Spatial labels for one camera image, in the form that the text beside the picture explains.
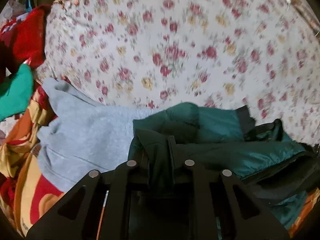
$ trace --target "teal fabric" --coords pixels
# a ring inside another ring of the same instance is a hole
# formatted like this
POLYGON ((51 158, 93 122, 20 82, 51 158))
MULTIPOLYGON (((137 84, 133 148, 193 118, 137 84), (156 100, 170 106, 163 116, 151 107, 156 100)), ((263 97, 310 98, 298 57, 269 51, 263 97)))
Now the teal fabric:
POLYGON ((271 212, 286 229, 289 229, 300 214, 307 196, 307 192, 302 191, 281 201, 278 205, 272 206, 271 212))
MULTIPOLYGON (((207 169, 229 169, 241 179, 259 174, 305 151, 284 132, 282 141, 276 141, 277 126, 261 135, 265 141, 244 141, 236 111, 198 107, 191 103, 182 103, 146 119, 134 120, 133 127, 134 139, 128 159, 132 159, 136 150, 147 153, 149 185, 156 195, 172 192, 170 150, 173 147, 207 169), (174 146, 169 145, 168 135, 174 136, 174 146)), ((280 222, 286 225, 297 218, 304 196, 305 191, 273 209, 280 222)))
POLYGON ((22 64, 17 73, 0 84, 0 121, 24 112, 33 91, 33 77, 29 65, 22 64))

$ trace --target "silver screw head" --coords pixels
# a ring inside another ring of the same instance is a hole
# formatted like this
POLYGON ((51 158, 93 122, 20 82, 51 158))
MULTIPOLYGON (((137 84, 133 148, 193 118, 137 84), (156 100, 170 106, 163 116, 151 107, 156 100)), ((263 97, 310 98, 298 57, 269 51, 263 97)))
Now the silver screw head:
POLYGON ((134 160, 130 160, 130 161, 127 161, 127 165, 128 165, 129 167, 134 167, 135 165, 137 165, 137 162, 134 161, 134 160))
POLYGON ((229 170, 223 170, 223 171, 222 171, 222 174, 223 174, 224 176, 226 176, 226 177, 230 177, 230 176, 232 175, 232 172, 229 171, 229 170))
POLYGON ((193 166, 193 165, 195 165, 195 162, 193 160, 186 160, 184 162, 184 164, 187 165, 187 166, 193 166))
POLYGON ((99 171, 97 171, 97 170, 92 170, 92 171, 89 172, 89 176, 90 176, 91 178, 95 178, 95 177, 97 177, 98 175, 99 175, 99 171))

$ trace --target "floral bedsheet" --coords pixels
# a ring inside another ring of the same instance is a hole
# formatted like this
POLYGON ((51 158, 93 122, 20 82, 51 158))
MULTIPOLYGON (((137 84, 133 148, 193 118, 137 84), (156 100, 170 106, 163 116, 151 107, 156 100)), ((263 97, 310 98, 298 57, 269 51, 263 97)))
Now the floral bedsheet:
POLYGON ((47 18, 46 61, 106 105, 244 104, 320 141, 319 43, 284 0, 70 0, 47 18))

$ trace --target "pile of clothes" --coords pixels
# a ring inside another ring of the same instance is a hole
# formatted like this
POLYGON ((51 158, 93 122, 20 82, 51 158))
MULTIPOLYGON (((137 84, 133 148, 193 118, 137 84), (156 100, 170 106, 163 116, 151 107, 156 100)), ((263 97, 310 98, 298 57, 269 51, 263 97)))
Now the pile of clothes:
POLYGON ((292 141, 279 119, 256 127, 246 106, 221 110, 181 103, 164 111, 105 106, 64 80, 47 78, 0 148, 2 202, 26 235, 86 173, 113 170, 137 150, 149 159, 151 193, 168 197, 173 186, 168 136, 174 136, 177 151, 207 169, 233 171, 291 236, 320 195, 318 154, 292 141))
POLYGON ((45 26, 49 12, 50 6, 27 10, 16 0, 10 0, 6 11, 1 13, 6 22, 2 22, 0 30, 0 166, 10 163, 12 172, 0 176, 0 207, 14 226, 16 172, 25 162, 25 153, 30 152, 37 141, 36 132, 33 137, 31 132, 39 127, 36 119, 42 120, 40 124, 45 122, 43 116, 37 115, 40 108, 34 100, 38 98, 35 90, 39 84, 32 70, 45 60, 45 26))

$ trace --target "gray fleece garment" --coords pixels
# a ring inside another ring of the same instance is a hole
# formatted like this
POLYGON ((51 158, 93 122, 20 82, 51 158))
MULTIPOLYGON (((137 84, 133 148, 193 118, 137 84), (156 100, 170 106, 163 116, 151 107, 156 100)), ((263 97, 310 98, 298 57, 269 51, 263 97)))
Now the gray fleece garment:
POLYGON ((132 121, 156 112, 105 106, 53 78, 45 79, 42 87, 58 118, 38 131, 42 146, 38 164, 62 192, 90 170, 110 171, 125 162, 133 139, 132 121))

